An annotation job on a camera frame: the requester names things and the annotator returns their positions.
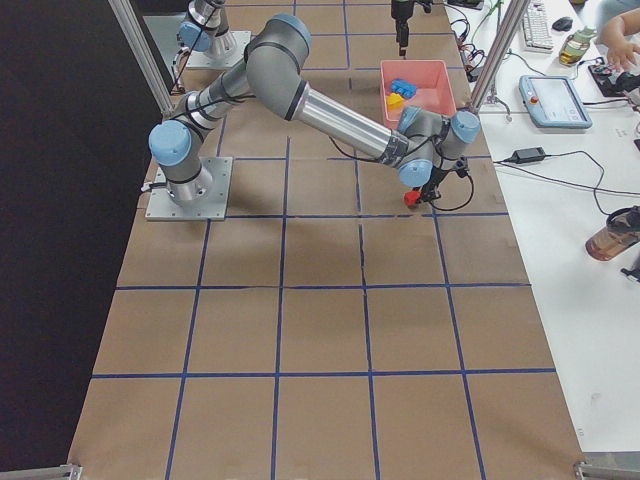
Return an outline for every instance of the light blue cap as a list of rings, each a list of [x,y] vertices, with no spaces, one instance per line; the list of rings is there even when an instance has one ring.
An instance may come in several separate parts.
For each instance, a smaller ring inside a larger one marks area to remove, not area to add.
[[[464,143],[473,143],[480,132],[480,120],[473,113],[461,110],[451,119],[451,128]]]
[[[176,120],[156,125],[149,134],[149,148],[158,163],[164,167],[177,165],[191,150],[189,129]]]
[[[204,52],[211,47],[209,35],[202,32],[199,26],[191,22],[182,22],[178,32],[184,44],[196,52]]]
[[[433,163],[423,158],[418,158],[405,163],[398,170],[400,181],[407,187],[421,187],[431,178]]]
[[[311,51],[311,34],[302,20],[298,17],[294,17],[293,15],[289,15],[288,13],[278,13],[274,15],[271,20],[280,20],[281,22],[287,23],[295,28],[298,33],[302,35],[302,38],[304,38],[304,41],[307,43],[309,51]]]
[[[398,131],[400,133],[404,134],[404,132],[407,131],[407,128],[409,128],[416,120],[418,112],[420,112],[420,107],[416,107],[414,105],[410,105],[402,111],[402,116],[398,122]]]

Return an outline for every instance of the white table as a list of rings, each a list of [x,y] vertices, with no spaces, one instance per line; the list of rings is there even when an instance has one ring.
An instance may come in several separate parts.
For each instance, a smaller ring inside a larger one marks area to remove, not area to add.
[[[573,30],[581,26],[567,0],[545,0],[545,6],[550,22],[571,16]],[[472,31],[487,10],[488,6],[482,12],[463,10]],[[453,9],[447,11],[451,20],[461,17]],[[475,44],[488,51],[495,18],[481,28]],[[575,68],[558,62],[566,35],[554,32],[554,52],[545,55],[524,52],[518,31],[512,49],[537,70],[572,77]],[[584,58],[597,55],[592,47]],[[496,78],[498,96],[512,109],[512,122],[500,105],[481,109],[492,158],[501,160],[513,150],[538,146],[547,153],[586,150],[607,170],[603,187],[640,191],[640,152],[633,143],[640,115],[629,107],[589,109],[593,127],[584,132],[538,129],[517,87],[519,77],[528,74],[533,73],[521,60],[510,57]],[[586,65],[574,83],[583,101],[603,100]],[[526,168],[587,185],[595,185],[599,174],[582,155],[551,158]],[[497,171],[582,450],[640,451],[640,284],[620,273],[640,250],[632,248],[610,262],[593,260],[584,242],[604,226],[605,217],[590,191],[535,180],[504,167]],[[599,198],[606,211],[640,204],[638,197]]]

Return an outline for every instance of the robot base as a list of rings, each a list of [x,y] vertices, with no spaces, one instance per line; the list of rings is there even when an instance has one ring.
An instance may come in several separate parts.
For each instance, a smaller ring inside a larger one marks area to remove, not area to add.
[[[244,55],[244,49],[251,41],[251,32],[232,31],[237,47],[234,52],[222,58],[211,58],[201,52],[192,52],[187,60],[187,68],[194,70],[228,70]]]
[[[178,205],[164,188],[151,191],[146,219],[149,221],[224,220],[231,183],[231,157],[203,157],[202,167],[213,176],[213,187],[209,194],[194,205]],[[156,183],[165,182],[164,173],[158,169]]]

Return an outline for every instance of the keyboard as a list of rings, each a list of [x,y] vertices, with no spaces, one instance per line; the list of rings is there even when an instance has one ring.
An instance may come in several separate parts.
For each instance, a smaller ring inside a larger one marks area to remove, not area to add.
[[[522,17],[524,49],[528,52],[551,53],[553,38],[549,34],[547,11],[542,0],[531,0]]]

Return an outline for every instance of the pink plastic container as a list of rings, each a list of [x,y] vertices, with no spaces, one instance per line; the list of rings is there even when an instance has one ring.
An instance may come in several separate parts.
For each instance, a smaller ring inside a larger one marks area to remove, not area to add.
[[[403,108],[409,105],[449,116],[456,113],[447,65],[442,60],[383,60],[380,62],[380,71],[382,121],[385,126],[397,128]],[[389,109],[387,96],[393,93],[391,82],[396,78],[413,83],[418,89],[414,97],[405,99],[402,107]]]

